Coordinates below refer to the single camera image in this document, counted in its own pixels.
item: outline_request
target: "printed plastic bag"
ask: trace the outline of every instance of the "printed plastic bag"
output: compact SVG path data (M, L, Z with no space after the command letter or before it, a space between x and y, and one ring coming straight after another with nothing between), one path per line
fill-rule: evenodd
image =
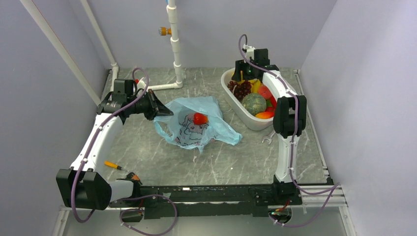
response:
M214 97L181 97L165 105L174 112L173 116L155 117L156 132L168 143L185 149L198 148L200 153L212 139L236 145L242 139L223 120L219 102ZM193 116L198 112L208 117L208 123L196 125ZM161 127L165 123L167 132Z

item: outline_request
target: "gray marble floor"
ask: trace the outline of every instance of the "gray marble floor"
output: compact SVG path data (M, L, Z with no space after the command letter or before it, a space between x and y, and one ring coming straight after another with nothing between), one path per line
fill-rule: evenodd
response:
M220 141L208 144L200 155L198 150L185 150L168 144L156 132L151 121L142 114L127 119L116 137L109 161L134 171L145 185L202 185L271 183L277 166L278 141L271 145L261 138L272 127L262 131L248 129L224 99L220 77L229 68L186 68L181 89L156 91L163 102L178 97L214 96L219 100L224 120L243 135L241 142L231 146ZM299 85L291 68L281 68L282 76L297 90ZM172 68L147 68L150 85L175 81ZM135 75L141 78L141 72ZM131 79L131 69L122 69L119 78ZM103 95L109 91L109 82ZM297 157L299 183L323 183L322 162L310 123L300 138ZM124 171L105 168L102 174L108 181L122 178Z

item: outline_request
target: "wrench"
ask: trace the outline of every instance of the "wrench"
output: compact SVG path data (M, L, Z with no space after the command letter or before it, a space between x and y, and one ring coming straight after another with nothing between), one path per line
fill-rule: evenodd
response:
M275 130L272 130L272 131L270 132L270 134L265 135L265 136L262 138L262 143L264 143L264 142L265 142L265 140L268 140L268 145L270 145L270 144L272 143L272 138L273 138L274 134L276 134L276 132L275 132Z

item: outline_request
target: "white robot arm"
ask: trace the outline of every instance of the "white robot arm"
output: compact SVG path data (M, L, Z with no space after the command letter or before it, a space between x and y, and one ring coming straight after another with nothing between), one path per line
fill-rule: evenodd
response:
M139 181L122 179L107 182L100 175L116 135L122 130L125 120L131 114L143 113L148 120L153 120L155 116L173 115L173 112L158 100L151 89L139 99L137 93L133 93L134 81L116 79L114 83L114 92L109 93L97 108L94 127L82 151L69 169L58 171L57 184L67 207L71 207L71 195L72 197L75 195L76 207L93 210L104 210L110 202L132 196L134 185L140 184ZM74 182L76 182L75 191L72 187Z
M279 139L278 166L275 177L279 183L292 183L290 168L294 179L296 179L297 145L299 136L306 124L305 96L297 95L292 86L282 78L278 67L270 64L267 49L255 49L245 44L243 51L245 52L245 59L236 61L235 73L232 79L240 81L241 76L245 80L261 79L262 83L271 91L272 96L277 99L277 108L275 109L273 119L273 127ZM255 68L250 64L255 64L263 70ZM295 98L293 95L298 99L299 104L297 135L294 136L294 139L292 139L295 129Z

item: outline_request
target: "grapes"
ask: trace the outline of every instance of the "grapes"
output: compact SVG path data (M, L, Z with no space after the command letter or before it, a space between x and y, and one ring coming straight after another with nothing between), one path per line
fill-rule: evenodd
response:
M233 95L239 100L242 101L242 99L250 94L251 84L249 81L245 81L242 84L238 84L236 81L230 81L227 84L227 88L230 90L230 92L233 93Z

